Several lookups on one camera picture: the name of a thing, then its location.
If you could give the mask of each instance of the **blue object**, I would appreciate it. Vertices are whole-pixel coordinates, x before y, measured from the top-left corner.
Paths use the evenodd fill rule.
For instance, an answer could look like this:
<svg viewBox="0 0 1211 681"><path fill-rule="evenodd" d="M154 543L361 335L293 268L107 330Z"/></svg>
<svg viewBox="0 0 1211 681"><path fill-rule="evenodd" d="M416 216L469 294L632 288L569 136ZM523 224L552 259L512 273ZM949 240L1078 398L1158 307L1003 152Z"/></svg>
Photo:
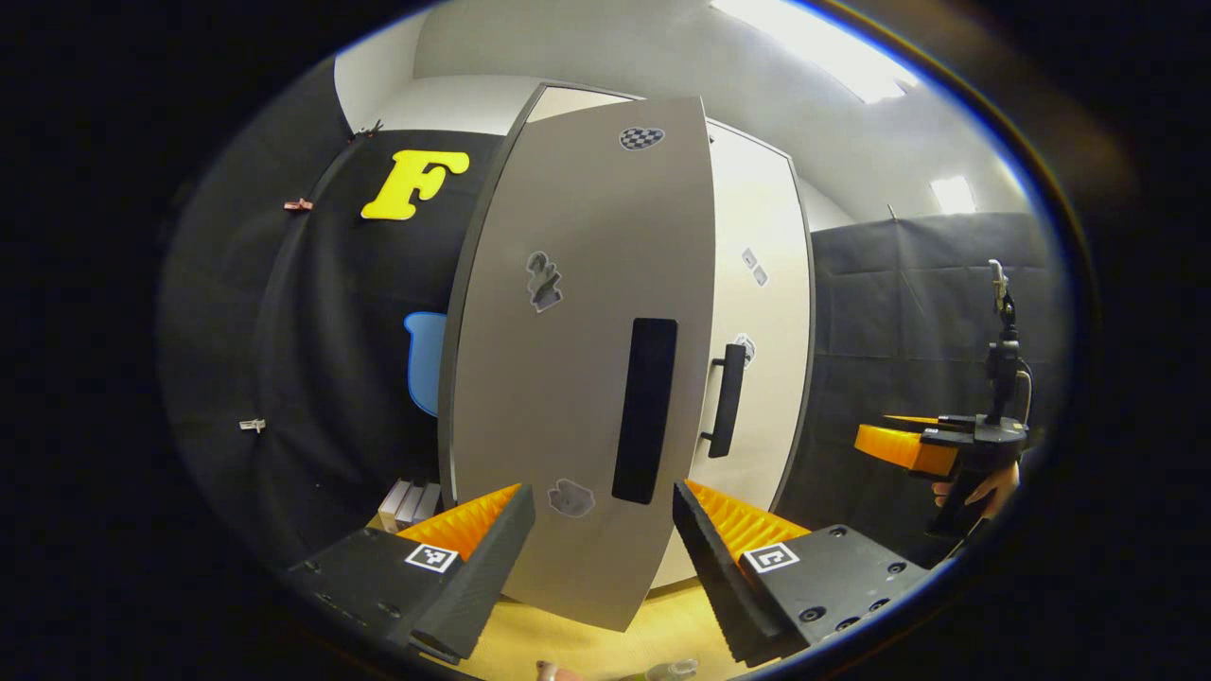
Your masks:
<svg viewBox="0 0 1211 681"><path fill-rule="evenodd" d="M408 349L408 395L420 411L436 417L437 376L442 366L446 315L412 313L403 317L403 327L412 334Z"/></svg>

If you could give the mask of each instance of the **door frame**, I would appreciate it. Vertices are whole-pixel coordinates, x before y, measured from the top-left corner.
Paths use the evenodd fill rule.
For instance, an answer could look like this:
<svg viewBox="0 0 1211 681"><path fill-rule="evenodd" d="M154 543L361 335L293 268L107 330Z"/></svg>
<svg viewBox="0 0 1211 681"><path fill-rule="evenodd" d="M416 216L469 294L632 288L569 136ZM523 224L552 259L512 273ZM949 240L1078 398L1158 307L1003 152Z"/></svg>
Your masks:
<svg viewBox="0 0 1211 681"><path fill-rule="evenodd" d="M471 213L471 221L467 223L466 236L463 239L463 248L459 252L458 267L454 270L454 285L450 291L449 308L446 311L446 336L442 339L442 362L437 382L437 467L442 482L442 503L447 509L452 509L459 503L458 480L454 475L454 467L450 463L450 439L453 435L453 428L449 414L453 413L454 408L454 367L458 364L458 345L459 337L463 331L463 310L466 307L466 290L471 281L471 267L475 262L475 254L480 246L480 236L483 233L483 223L488 218L488 207L492 205L492 199L497 193L497 185L500 183L500 176L505 171L505 165L509 162L509 156L512 154L513 147L517 144L517 138L521 136L522 128L526 126L530 113L534 110L538 101L543 98L543 93L546 92L547 87L582 90L585 92L610 95L631 101L642 99L642 97L637 97L635 95L614 92L613 90L604 90L601 87L591 87L587 85L559 80L544 80L534 88L529 99L526 101L526 104L513 120L513 125L509 128L509 135L505 136L505 139L500 143L500 147L493 155L492 165L488 168L483 188L480 190L475 210ZM727 124L722 124L710 118L707 118L706 121L739 135L745 139L756 142L757 144L761 144L762 147L765 147L786 159L787 166L791 171L791 177L796 181L794 194L799 202L799 213L803 216L803 233L808 247L808 361L807 371L803 378L803 396L799 401L799 418L794 425L794 436L791 440L791 451L786 457L786 465L782 469L777 490L774 492L774 499L770 502L769 507L770 509L774 509L777 507L777 503L782 497L787 477L791 473L791 465L794 463L794 457L799 450L799 442L803 435L803 424L807 420L808 413L808 390L811 387L811 367L814 364L816 339L816 268L811 251L811 230L808 225L808 213L803 207L803 198L799 194L799 176L794 170L794 161L791 156L781 149L771 147L765 142L762 142L761 139L757 139L756 137L752 137L751 135L736 130Z"/></svg>

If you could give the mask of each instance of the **yellow floor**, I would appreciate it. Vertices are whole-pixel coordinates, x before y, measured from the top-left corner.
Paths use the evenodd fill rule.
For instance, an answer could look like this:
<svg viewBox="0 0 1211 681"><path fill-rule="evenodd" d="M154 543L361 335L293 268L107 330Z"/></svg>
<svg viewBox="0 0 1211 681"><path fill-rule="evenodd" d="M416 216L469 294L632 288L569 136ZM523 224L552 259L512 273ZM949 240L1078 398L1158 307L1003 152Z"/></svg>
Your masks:
<svg viewBox="0 0 1211 681"><path fill-rule="evenodd" d="M369 526L381 530L377 519ZM534 681L534 663L546 659L585 681L614 681L685 658L699 662L698 679L704 681L751 671L733 662L698 578L653 589L625 633L501 596L470 658L458 665L434 662L488 681Z"/></svg>

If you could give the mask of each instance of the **screw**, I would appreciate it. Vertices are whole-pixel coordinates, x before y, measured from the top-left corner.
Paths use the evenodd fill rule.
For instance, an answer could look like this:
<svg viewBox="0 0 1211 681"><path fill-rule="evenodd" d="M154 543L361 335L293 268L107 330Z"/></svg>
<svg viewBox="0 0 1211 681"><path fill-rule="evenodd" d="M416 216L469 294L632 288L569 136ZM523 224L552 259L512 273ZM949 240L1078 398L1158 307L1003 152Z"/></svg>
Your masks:
<svg viewBox="0 0 1211 681"><path fill-rule="evenodd" d="M802 622L815 622L817 619L820 619L821 617L823 617L826 612L828 612L828 611L826 611L825 608L822 608L820 606L810 607L810 608L808 608L808 610L805 610L805 611L803 611L803 612L799 613L799 619Z"/></svg>
<svg viewBox="0 0 1211 681"><path fill-rule="evenodd" d="M401 617L400 616L400 608L397 608L397 607L395 607L395 606L392 606L390 603L384 603L383 601L379 601L379 610L383 611L383 612L385 612L385 613L388 613L388 614L390 614L395 619L400 619L400 617Z"/></svg>

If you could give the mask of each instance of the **black curtain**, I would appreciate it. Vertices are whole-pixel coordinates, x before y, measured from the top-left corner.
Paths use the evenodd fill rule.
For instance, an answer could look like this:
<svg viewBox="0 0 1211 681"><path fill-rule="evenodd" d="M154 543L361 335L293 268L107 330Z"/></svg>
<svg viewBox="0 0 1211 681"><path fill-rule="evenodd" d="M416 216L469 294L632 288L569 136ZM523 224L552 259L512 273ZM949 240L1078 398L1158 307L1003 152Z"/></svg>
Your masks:
<svg viewBox="0 0 1211 681"><path fill-rule="evenodd" d="M923 567L945 557L953 543L924 534L937 511L930 483L859 452L854 437L882 414L987 413L995 258L1034 372L1028 446L1040 441L1062 407L1072 350L1064 259L1044 229L1027 214L974 213L811 234L815 365L779 515L809 528L849 525ZM1020 417L1021 399L1012 408Z"/></svg>
<svg viewBox="0 0 1211 681"><path fill-rule="evenodd" d="M407 387L413 311L444 313L499 136L350 143L334 59L260 111L193 188L160 281L156 347L180 456L213 510L285 567L362 526L396 477L437 480L436 419ZM403 149L464 151L403 222L361 207ZM305 198L315 207L291 213ZM259 435L239 422L263 418Z"/></svg>

